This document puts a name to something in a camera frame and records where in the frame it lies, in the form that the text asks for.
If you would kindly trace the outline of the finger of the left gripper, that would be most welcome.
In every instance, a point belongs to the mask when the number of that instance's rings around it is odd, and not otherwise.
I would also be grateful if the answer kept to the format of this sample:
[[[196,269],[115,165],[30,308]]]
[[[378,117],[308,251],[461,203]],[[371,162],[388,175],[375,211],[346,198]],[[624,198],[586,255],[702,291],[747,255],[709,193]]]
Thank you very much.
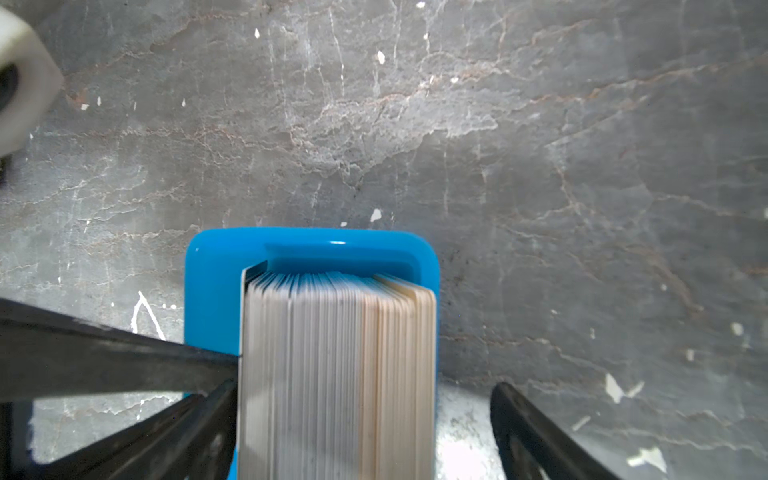
[[[109,393],[207,393],[236,356],[149,338],[3,299],[1,401]]]

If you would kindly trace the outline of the blue card box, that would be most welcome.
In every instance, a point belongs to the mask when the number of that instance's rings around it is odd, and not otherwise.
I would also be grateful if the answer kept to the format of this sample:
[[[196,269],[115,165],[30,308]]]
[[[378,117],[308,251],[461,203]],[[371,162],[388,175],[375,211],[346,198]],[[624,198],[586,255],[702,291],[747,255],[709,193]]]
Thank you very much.
[[[187,343],[236,356],[237,440],[242,297],[245,272],[264,265],[280,273],[388,274],[431,289],[437,299],[436,253],[407,232],[309,228],[232,228],[196,235],[185,262]],[[237,440],[230,477],[237,475]]]

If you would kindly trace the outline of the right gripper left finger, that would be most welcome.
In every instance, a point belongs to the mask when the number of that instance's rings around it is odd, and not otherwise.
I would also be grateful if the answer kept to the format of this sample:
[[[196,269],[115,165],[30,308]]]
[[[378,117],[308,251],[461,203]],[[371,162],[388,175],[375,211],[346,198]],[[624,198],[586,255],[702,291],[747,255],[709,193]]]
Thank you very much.
[[[226,479],[236,444],[237,382],[40,466],[37,479]]]

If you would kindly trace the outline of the stack of credit cards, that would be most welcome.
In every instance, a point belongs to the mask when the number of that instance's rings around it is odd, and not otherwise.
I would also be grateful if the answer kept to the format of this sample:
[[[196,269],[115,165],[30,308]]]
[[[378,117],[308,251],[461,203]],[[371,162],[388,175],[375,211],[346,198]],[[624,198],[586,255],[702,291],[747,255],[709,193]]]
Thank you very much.
[[[237,475],[430,479],[437,299],[388,274],[244,275]]]

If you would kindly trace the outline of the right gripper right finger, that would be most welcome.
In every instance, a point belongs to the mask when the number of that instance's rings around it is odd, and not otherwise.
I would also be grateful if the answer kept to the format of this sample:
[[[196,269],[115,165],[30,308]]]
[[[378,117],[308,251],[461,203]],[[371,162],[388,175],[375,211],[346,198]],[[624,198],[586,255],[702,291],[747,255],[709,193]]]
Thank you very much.
[[[492,390],[490,422],[508,479],[618,479],[507,382]]]

